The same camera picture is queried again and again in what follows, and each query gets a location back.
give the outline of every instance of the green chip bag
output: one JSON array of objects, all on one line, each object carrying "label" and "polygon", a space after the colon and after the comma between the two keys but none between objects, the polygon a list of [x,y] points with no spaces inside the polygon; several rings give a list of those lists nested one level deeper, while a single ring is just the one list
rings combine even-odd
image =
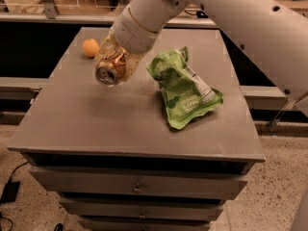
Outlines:
[{"label": "green chip bag", "polygon": [[184,128],[192,119],[204,116],[223,102],[223,95],[211,89],[187,65],[188,50],[169,50],[158,54],[147,67],[159,84],[171,127]]}]

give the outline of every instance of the speckled floor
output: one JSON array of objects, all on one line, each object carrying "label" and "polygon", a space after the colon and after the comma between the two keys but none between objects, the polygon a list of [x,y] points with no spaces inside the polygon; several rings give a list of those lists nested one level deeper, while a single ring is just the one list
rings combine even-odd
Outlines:
[{"label": "speckled floor", "polygon": [[[211,231],[287,231],[295,217],[300,199],[308,186],[308,127],[281,124],[271,136],[256,124],[267,161],[250,172],[251,181],[235,201],[228,201]],[[6,144],[17,126],[0,125],[0,192],[13,169],[25,162],[9,152]],[[21,181],[17,200],[0,205],[0,212],[13,221],[12,231],[53,231],[57,223],[64,231],[82,231],[75,216],[69,215],[55,193],[47,192],[28,173],[29,165],[13,176]],[[9,231],[1,220],[3,231]]]}]

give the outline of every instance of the can lid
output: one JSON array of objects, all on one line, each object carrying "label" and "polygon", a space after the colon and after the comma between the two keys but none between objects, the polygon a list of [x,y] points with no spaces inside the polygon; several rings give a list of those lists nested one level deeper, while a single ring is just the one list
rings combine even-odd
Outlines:
[{"label": "can lid", "polygon": [[117,74],[114,65],[107,61],[102,61],[96,66],[96,80],[103,86],[112,87],[118,84]]}]

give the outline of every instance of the orange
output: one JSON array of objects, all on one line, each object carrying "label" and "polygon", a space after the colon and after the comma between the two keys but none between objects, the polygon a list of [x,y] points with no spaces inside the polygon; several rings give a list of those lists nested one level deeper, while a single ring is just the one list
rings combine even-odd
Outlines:
[{"label": "orange", "polygon": [[93,38],[88,38],[83,43],[83,52],[87,57],[93,58],[99,50],[98,43]]}]

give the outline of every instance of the white robotic arm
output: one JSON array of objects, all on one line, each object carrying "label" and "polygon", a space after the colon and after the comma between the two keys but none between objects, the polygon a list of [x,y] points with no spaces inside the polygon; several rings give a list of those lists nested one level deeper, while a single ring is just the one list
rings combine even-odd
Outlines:
[{"label": "white robotic arm", "polygon": [[149,51],[188,3],[201,8],[308,116],[308,20],[273,0],[132,0],[115,20],[128,52]]}]

